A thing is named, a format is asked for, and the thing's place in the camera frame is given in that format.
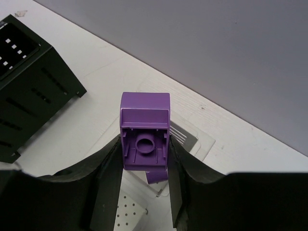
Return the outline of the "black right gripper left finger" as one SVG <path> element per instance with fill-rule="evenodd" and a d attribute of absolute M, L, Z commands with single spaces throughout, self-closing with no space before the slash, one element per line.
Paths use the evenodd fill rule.
<path fill-rule="evenodd" d="M 3 231 L 111 231 L 123 173 L 119 136 L 54 175 L 0 172 Z"/>

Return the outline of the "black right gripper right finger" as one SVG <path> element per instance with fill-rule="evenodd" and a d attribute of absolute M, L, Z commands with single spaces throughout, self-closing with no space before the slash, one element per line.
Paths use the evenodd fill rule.
<path fill-rule="evenodd" d="M 305 231 L 307 173 L 224 175 L 169 139 L 168 183 L 178 231 Z"/>

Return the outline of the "purple curved lego brick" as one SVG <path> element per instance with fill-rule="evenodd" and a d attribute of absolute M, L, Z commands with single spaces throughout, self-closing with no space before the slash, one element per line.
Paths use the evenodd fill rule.
<path fill-rule="evenodd" d="M 123 92 L 119 125 L 125 170 L 167 169 L 170 114 L 169 93 Z"/>

